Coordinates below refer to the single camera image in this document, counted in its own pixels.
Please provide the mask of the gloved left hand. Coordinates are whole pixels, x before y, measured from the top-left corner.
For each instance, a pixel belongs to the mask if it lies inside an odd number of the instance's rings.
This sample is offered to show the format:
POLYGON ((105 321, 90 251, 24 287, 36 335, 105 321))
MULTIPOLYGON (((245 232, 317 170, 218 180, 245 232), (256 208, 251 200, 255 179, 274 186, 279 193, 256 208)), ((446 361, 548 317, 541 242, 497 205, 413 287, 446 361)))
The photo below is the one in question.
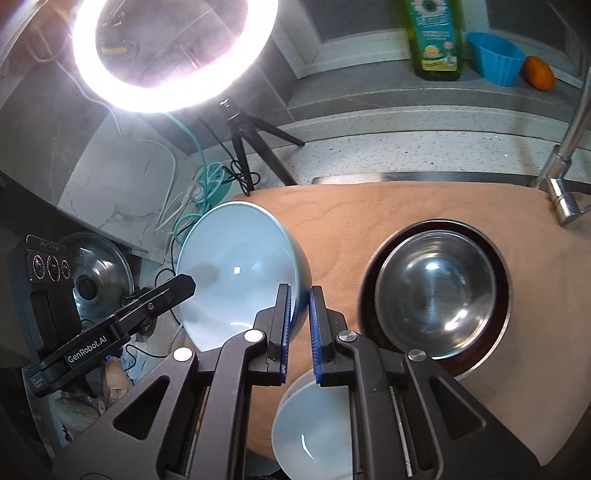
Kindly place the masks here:
POLYGON ((84 378, 84 382, 61 391, 53 412, 64 440, 73 441, 131 390, 121 360, 110 357, 84 378))

